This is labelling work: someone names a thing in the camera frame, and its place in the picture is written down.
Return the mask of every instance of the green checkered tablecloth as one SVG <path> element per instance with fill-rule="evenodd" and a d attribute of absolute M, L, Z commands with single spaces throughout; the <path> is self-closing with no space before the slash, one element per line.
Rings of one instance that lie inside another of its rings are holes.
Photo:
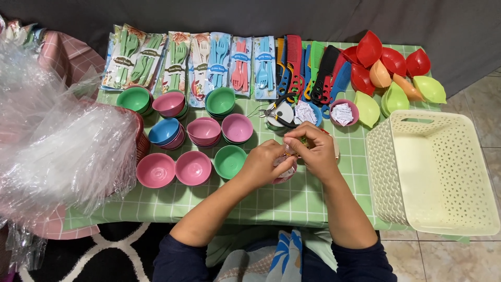
<path fill-rule="evenodd" d="M 354 46 L 352 43 L 326 43 L 342 49 Z M 416 51 L 419 46 L 384 45 L 399 51 L 404 57 Z M 383 89 L 374 94 L 374 99 L 381 103 Z M 98 101 L 114 104 L 117 93 L 100 92 Z M 337 99 L 345 98 L 351 101 L 355 92 L 351 85 L 345 94 L 340 93 Z M 236 101 L 234 112 L 245 115 L 250 114 L 265 102 L 253 99 L 240 98 Z M 438 104 L 424 102 L 411 102 L 412 109 L 440 110 Z M 186 127 L 194 119 L 208 116 L 204 109 L 190 108 L 186 119 L 181 123 Z M 149 132 L 161 117 L 153 114 L 145 119 L 145 130 Z M 265 119 L 257 115 L 251 116 L 254 125 L 254 134 L 251 139 L 241 147 L 248 153 L 258 144 L 269 139 L 282 143 L 282 136 L 269 131 Z M 324 119 L 321 127 L 333 135 L 340 148 L 339 169 L 348 183 L 353 195 L 369 217 L 375 229 L 378 230 L 404 230 L 410 227 L 382 221 L 374 215 L 369 188 L 367 172 L 367 157 L 365 152 L 365 136 L 370 128 L 361 123 L 348 127 L 333 126 L 330 120 Z M 219 144 L 208 150 L 200 150 L 211 159 L 216 152 L 226 146 L 222 139 Z M 151 152 L 161 152 L 170 155 L 176 160 L 182 153 L 198 150 L 187 138 L 183 146 L 169 152 L 152 146 Z M 84 227 L 97 223 L 115 221 L 144 221 L 144 222 L 177 222 L 190 209 L 200 203 L 208 195 L 223 185 L 223 180 L 213 172 L 208 184 L 199 187 L 187 187 L 176 181 L 171 186 L 154 190 L 143 187 L 139 182 L 137 186 L 125 197 L 123 201 L 109 202 L 98 209 L 91 217 L 84 217 L 79 211 L 70 208 L 66 213 L 64 229 Z M 267 185 L 246 197 L 230 213 L 228 223 L 238 224 L 283 224 L 295 226 L 327 227 L 327 209 L 324 204 L 322 185 L 305 168 L 304 163 L 298 162 L 298 172 L 293 178 L 278 185 Z"/>

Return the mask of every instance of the pliers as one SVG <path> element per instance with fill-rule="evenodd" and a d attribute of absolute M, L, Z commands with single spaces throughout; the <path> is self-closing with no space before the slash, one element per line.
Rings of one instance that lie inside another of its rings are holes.
<path fill-rule="evenodd" d="M 273 113 L 273 111 L 278 107 L 278 105 L 280 105 L 280 103 L 282 103 L 287 98 L 292 98 L 292 97 L 296 96 L 296 94 L 297 93 L 289 92 L 289 93 L 285 93 L 282 96 L 279 96 L 279 98 L 273 103 L 273 108 L 271 108 L 269 110 L 264 110 L 264 109 L 259 110 L 259 111 L 263 112 L 263 114 L 260 115 L 259 117 L 272 117 L 288 128 L 298 127 L 298 125 L 295 124 L 294 122 L 286 122 L 281 117 L 279 117 L 278 115 Z"/>

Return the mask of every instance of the wire spool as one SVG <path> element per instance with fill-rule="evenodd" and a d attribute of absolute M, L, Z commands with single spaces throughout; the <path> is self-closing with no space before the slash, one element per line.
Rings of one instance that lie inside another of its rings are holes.
<path fill-rule="evenodd" d="M 269 110 L 272 108 L 273 104 L 269 105 L 267 109 Z M 285 102 L 280 103 L 280 105 L 278 105 L 272 113 L 279 116 L 286 122 L 292 122 L 294 120 L 294 111 L 292 110 L 292 107 Z M 283 124 L 270 116 L 266 118 L 266 127 L 273 132 L 281 132 L 287 129 Z"/>

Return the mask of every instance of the tiled floor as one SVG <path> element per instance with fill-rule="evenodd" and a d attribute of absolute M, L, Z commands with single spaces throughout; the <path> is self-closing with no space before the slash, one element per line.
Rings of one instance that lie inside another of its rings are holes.
<path fill-rule="evenodd" d="M 473 120 L 499 212 L 501 201 L 501 68 L 447 100 L 442 111 Z M 381 231 L 399 281 L 499 282 L 501 233 L 471 237 L 469 245 L 415 231 Z"/>

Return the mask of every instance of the cream plastic basket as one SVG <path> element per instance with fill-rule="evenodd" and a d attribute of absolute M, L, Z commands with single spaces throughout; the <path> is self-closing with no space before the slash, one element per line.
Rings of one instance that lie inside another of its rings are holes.
<path fill-rule="evenodd" d="M 382 220 L 447 235 L 499 232 L 480 144 L 466 116 L 397 110 L 367 134 L 366 148 L 372 202 Z"/>

